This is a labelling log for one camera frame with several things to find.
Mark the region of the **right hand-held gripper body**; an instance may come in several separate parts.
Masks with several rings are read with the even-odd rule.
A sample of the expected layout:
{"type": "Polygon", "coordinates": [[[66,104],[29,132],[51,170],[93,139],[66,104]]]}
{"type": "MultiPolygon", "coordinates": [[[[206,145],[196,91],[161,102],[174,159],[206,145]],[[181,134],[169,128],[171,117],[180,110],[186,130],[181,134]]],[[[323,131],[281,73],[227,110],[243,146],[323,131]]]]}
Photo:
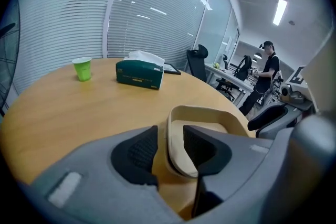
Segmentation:
{"type": "Polygon", "coordinates": [[[335,155],[335,45],[324,45],[303,69],[313,104],[317,109],[293,130],[316,156],[335,155]]]}

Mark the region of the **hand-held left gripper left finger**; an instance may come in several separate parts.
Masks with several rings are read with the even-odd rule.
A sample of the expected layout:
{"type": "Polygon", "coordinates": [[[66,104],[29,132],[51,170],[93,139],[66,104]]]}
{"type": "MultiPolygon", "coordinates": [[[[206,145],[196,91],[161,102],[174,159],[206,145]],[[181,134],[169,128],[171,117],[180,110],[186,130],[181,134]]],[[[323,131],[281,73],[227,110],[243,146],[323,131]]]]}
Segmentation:
{"type": "Polygon", "coordinates": [[[19,187],[49,223],[182,223],[152,174],[158,127],[83,144],[19,187]]]}

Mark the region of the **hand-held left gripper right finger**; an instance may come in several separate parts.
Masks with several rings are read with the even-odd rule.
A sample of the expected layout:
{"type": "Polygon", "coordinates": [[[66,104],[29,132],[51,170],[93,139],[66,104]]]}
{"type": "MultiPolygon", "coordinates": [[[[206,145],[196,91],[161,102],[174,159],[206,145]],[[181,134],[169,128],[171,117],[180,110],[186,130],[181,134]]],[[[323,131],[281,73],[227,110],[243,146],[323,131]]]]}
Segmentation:
{"type": "Polygon", "coordinates": [[[302,126],[268,140],[186,125],[183,139],[198,172],[195,223],[277,223],[324,172],[324,142],[302,126]]]}

